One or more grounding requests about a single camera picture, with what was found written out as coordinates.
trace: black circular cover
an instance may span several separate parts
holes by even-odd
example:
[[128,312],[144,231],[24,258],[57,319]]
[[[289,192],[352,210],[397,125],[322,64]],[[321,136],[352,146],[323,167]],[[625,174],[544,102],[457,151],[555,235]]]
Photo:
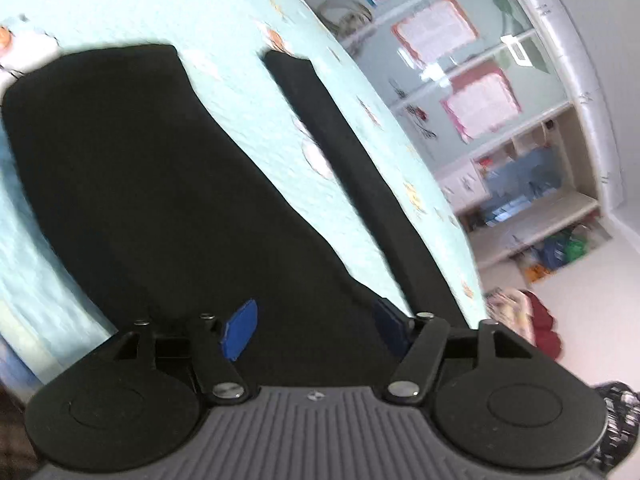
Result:
[[116,472],[176,449],[199,415],[198,398],[179,380],[135,361],[94,360],[37,393],[25,425],[35,448],[52,462]]
[[531,349],[532,358],[485,354],[477,368],[441,387],[433,416],[456,447],[497,466],[537,470],[594,451],[606,422],[602,400]]

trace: gray ribbed panel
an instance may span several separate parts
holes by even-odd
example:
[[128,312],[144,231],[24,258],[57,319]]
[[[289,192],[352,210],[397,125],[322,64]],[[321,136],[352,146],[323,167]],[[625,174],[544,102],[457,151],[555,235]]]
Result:
[[[489,480],[522,478],[470,462],[443,444],[413,408],[369,388],[263,388],[241,406],[216,408],[171,456],[111,475],[47,465],[34,480]],[[537,480],[595,480],[585,468]]]

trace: light blue bed sheet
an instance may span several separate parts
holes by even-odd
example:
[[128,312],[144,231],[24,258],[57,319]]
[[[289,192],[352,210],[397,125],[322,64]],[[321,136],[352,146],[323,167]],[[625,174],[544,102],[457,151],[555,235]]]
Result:
[[[55,37],[62,52],[175,45],[194,90],[229,136],[332,245],[355,279],[408,312],[384,256],[338,181],[315,172],[303,155],[310,140],[259,58],[268,29],[276,31],[290,53],[313,62],[436,259],[469,325],[485,318],[465,234],[436,181],[303,0],[0,0],[3,21]],[[112,327],[42,237],[1,126],[0,165],[0,332],[46,382],[104,341]]]

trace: white shelf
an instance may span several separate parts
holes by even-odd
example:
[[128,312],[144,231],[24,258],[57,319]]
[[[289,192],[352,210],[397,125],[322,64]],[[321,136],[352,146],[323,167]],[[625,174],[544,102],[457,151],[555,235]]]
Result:
[[472,232],[469,242],[478,269],[486,269],[577,222],[598,201],[573,189],[561,189],[493,227]]

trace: red cloth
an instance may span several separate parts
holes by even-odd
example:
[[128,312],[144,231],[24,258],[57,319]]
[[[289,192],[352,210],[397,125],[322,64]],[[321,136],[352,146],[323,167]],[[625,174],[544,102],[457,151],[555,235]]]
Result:
[[558,359],[562,353],[562,340],[553,330],[556,319],[533,292],[528,290],[523,290],[522,292],[527,295],[531,302],[531,323],[536,337],[536,346],[553,360]]

